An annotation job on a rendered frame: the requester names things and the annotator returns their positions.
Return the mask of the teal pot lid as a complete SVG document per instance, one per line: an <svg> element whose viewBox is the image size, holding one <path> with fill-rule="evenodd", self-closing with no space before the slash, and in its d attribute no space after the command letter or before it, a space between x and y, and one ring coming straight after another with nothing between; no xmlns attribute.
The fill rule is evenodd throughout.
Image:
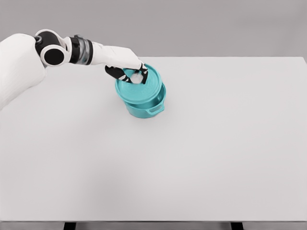
<svg viewBox="0 0 307 230"><path fill-rule="evenodd" d="M145 66L148 69L145 84L133 84L121 80L115 81L116 93L124 102L143 104L152 100L160 92L162 80L159 72L151 65L145 64Z"/></svg>

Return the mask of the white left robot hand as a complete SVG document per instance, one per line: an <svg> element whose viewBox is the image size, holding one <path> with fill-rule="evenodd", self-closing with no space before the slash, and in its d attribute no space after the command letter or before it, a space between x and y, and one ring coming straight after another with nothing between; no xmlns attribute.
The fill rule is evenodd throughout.
<svg viewBox="0 0 307 230"><path fill-rule="evenodd" d="M145 84L148 78L146 65L129 48L104 46L105 71L113 78L132 84ZM132 69L140 77L129 77L124 69Z"/></svg>

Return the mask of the teal pot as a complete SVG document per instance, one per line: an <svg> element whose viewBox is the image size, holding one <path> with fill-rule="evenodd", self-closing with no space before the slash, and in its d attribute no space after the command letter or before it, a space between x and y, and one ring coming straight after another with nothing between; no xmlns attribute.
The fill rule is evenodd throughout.
<svg viewBox="0 0 307 230"><path fill-rule="evenodd" d="M128 112L137 118L151 118L164 111L164 101L166 98L166 88L162 83L159 93L150 101L142 104L124 102Z"/></svg>

